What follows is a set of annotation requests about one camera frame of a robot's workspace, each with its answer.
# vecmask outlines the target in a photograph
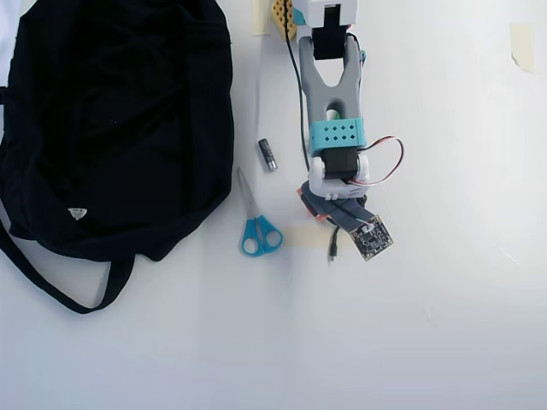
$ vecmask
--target masking tape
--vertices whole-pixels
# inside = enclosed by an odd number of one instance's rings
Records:
[[[287,226],[283,232],[283,246],[328,249],[334,227]],[[338,232],[338,249],[354,248],[355,244],[345,231]]]
[[[509,25],[509,31],[513,61],[521,70],[534,73],[533,25],[512,23]]]
[[[252,6],[253,36],[270,33],[270,0],[253,0]]]

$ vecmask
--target bag strap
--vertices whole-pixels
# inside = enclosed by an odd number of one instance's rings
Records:
[[[4,253],[31,282],[60,302],[62,305],[76,313],[87,314],[107,307],[116,299],[116,297],[118,297],[121,290],[126,285],[127,280],[129,280],[129,277],[131,276],[135,262],[134,257],[124,261],[111,262],[109,279],[106,284],[103,299],[96,307],[82,306],[45,280],[45,278],[38,273],[34,266],[32,266],[31,262],[23,255],[1,222],[0,227],[0,249],[4,251]]]

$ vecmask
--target red and white wire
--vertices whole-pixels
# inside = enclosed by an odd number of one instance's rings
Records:
[[[400,147],[401,147],[401,156],[399,157],[399,161],[397,161],[397,164],[394,166],[394,168],[384,178],[382,178],[380,181],[376,181],[376,182],[359,182],[359,181],[355,181],[354,179],[350,179],[350,181],[349,181],[350,184],[357,185],[357,186],[380,185],[380,184],[383,184],[385,181],[387,181],[393,175],[393,173],[395,173],[395,171],[401,165],[401,162],[403,162],[403,158],[404,158],[404,144],[403,144],[403,141],[401,141],[401,138],[393,137],[392,135],[380,138],[377,141],[375,141],[374,143],[372,143],[371,145],[369,145],[367,148],[365,148],[364,151],[367,151],[371,148],[374,148],[375,146],[380,145],[380,144],[382,144],[386,141],[397,141],[399,143]]]

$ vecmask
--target white tag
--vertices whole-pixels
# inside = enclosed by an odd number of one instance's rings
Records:
[[[81,220],[87,214],[87,209],[83,208],[69,208],[68,212],[72,215],[75,220]]]

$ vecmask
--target orange component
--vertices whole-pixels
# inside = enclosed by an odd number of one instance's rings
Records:
[[[289,21],[287,31],[289,32],[289,40],[293,40],[297,35],[297,25],[292,19],[292,0],[287,0],[287,16]],[[272,4],[272,19],[281,37],[285,40],[285,0],[274,0]]]

